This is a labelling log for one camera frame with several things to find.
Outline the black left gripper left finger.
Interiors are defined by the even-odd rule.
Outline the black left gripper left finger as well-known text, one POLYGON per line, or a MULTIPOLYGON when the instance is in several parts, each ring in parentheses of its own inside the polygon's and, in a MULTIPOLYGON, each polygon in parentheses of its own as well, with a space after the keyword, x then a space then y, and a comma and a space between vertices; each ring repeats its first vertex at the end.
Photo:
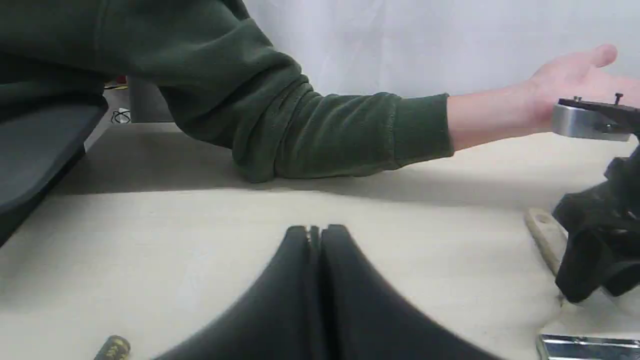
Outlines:
POLYGON ((319 229, 286 230, 254 284, 222 315, 162 360, 318 360, 319 229))

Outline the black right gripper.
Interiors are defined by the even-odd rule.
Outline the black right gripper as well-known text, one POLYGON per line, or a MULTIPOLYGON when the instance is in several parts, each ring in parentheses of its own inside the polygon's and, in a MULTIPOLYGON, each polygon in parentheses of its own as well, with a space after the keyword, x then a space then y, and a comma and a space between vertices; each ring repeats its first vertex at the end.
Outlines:
POLYGON ((640 150, 614 158, 605 177, 565 194, 552 212, 567 231, 555 283, 573 304, 598 289, 619 297, 640 282, 640 150))

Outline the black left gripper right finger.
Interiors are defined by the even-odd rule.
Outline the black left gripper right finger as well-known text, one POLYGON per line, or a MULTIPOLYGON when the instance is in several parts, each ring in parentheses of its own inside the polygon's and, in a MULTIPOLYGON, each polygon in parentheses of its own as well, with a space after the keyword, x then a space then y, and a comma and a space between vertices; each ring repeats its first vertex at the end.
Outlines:
POLYGON ((320 235, 327 336, 337 360, 492 360, 415 308, 390 285, 343 225, 320 235))

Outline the forearm in dark green sleeve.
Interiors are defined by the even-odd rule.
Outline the forearm in dark green sleeve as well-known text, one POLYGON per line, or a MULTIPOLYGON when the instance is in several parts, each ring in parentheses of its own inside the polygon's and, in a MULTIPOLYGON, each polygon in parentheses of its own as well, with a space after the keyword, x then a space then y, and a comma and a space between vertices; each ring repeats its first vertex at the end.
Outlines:
POLYGON ((251 182, 368 176, 454 153, 446 94, 321 95, 240 0, 3 0, 1 104, 153 83, 251 182))

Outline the person's bare open hand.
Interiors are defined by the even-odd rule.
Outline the person's bare open hand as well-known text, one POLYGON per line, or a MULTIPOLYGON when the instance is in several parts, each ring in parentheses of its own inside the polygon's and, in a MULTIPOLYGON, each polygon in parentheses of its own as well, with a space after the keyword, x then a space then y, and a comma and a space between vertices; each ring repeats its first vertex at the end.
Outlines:
POLYGON ((581 97, 586 101, 612 102, 622 94, 621 104, 638 108, 640 81, 612 75, 604 68, 618 57, 614 45, 603 44, 590 50, 560 55, 541 66, 526 81, 530 108, 527 124, 533 133, 548 132, 553 107, 560 99, 581 97))

